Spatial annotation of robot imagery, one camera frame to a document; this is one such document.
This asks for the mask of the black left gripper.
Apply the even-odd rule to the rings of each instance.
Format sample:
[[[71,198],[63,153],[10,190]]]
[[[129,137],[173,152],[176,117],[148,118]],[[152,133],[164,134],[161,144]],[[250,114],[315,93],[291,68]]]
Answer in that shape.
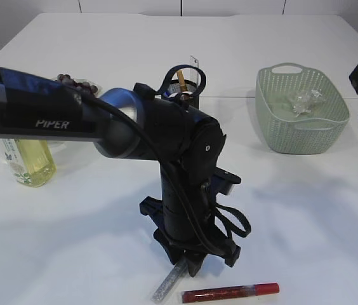
[[[237,220],[241,212],[218,204],[211,194],[211,177],[226,136],[217,119],[192,107],[160,98],[143,101],[142,128],[163,157],[161,199],[146,197],[140,213],[152,219],[154,239],[172,264],[187,261],[195,277],[208,254],[232,267],[241,252],[233,235],[241,229],[220,210]]]

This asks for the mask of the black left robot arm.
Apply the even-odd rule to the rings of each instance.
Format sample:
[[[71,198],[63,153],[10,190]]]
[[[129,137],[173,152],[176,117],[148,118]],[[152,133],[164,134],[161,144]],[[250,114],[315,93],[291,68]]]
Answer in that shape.
[[[167,72],[158,90],[137,83],[95,97],[0,67],[0,139],[85,141],[108,158],[157,161],[162,197],[145,198],[140,213],[156,225],[154,238],[169,260],[185,258],[194,276],[207,255],[233,266],[241,252],[233,237],[246,237],[251,227],[234,208],[241,227],[231,223],[216,200],[241,180],[216,165],[226,141],[219,122],[191,105],[206,75],[192,93],[163,97],[177,70]]]

